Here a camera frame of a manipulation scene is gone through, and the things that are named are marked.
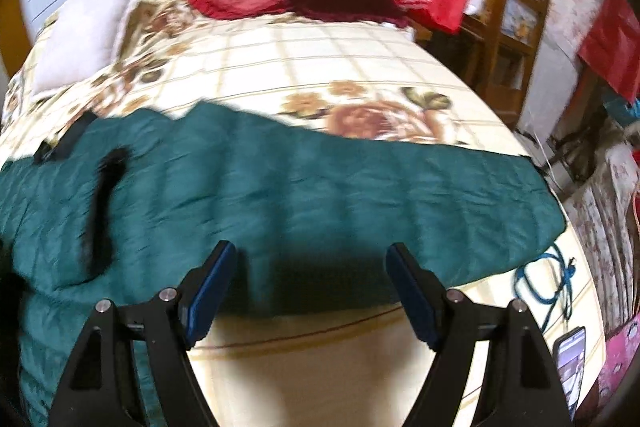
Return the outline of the green quilted puffer jacket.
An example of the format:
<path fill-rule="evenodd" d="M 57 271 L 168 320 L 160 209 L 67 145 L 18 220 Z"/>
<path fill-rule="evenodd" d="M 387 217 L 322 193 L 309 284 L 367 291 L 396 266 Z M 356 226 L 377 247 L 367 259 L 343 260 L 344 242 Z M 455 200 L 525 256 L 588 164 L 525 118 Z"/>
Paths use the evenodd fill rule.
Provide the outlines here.
<path fill-rule="evenodd" d="M 96 118 L 68 150 L 1 168 L 18 401 L 44 425 L 93 306 L 153 297 L 221 241 L 241 255 L 224 312 L 290 315 L 392 303 L 396 242 L 456 286 L 524 265 L 565 228 L 523 156 L 342 138 L 203 102 L 178 119 Z"/>

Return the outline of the floral checked bed sheet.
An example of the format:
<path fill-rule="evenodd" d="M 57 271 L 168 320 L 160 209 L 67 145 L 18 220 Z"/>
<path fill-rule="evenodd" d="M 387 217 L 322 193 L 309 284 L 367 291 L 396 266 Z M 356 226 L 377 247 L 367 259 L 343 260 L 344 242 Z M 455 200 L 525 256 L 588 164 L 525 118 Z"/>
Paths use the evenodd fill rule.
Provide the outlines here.
<path fill-rule="evenodd" d="M 460 144 L 520 155 L 489 108 L 407 31 L 292 14 L 210 20 L 186 0 L 140 0 L 117 62 L 58 89 L 45 23 L 4 98 L 3 158 L 34 153 L 84 110 L 174 118 L 215 101 L 347 138 Z M 401 309 L 382 306 L 273 320 L 221 317 L 190 354 L 226 426 L 397 426 L 433 355 Z"/>

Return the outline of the smartphone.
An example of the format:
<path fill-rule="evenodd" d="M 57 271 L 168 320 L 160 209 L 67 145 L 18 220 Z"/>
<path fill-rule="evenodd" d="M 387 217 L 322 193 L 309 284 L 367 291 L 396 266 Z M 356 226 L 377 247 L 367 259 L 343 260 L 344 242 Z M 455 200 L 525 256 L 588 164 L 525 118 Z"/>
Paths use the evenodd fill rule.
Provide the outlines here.
<path fill-rule="evenodd" d="M 565 395 L 570 419 L 578 408 L 586 361 L 586 328 L 578 326 L 553 343 L 552 355 Z"/>

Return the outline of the wooden shelf rack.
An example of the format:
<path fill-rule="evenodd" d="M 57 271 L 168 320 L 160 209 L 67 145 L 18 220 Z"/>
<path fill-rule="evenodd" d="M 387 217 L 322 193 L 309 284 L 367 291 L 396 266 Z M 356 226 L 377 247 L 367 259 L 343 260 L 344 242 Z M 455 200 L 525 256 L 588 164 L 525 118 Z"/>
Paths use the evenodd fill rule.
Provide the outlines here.
<path fill-rule="evenodd" d="M 465 14 L 471 41 L 462 79 L 513 130 L 521 119 L 551 0 L 483 0 Z"/>

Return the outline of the white square pillow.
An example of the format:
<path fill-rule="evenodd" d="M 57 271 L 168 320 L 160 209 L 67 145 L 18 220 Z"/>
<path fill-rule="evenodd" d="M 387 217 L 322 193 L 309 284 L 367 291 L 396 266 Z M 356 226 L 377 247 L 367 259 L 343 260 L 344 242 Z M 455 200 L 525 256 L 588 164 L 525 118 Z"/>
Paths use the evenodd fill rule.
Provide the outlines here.
<path fill-rule="evenodd" d="M 67 0 L 25 64 L 33 96 L 84 81 L 119 57 L 139 0 Z"/>

